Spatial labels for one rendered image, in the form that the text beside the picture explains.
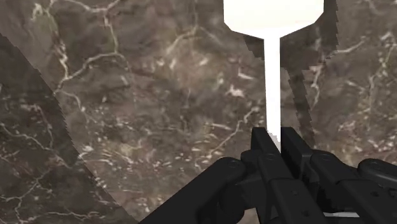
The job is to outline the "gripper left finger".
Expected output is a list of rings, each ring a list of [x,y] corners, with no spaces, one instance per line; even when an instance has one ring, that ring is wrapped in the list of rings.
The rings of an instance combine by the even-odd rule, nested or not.
[[[218,159],[139,224],[238,224],[252,208],[260,224],[328,224],[261,127],[239,159]]]

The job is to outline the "white spatula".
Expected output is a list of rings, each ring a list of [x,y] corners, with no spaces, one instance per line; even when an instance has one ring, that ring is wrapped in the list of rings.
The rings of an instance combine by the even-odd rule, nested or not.
[[[324,0],[223,0],[224,23],[263,40],[266,128],[281,149],[281,38],[313,24]]]

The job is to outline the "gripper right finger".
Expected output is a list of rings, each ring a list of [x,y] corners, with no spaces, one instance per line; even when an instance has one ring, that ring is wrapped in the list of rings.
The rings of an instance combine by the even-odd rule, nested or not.
[[[281,129],[281,155],[294,177],[333,209],[351,208],[365,224],[397,224],[397,165],[367,158],[357,168],[313,150],[291,127]]]

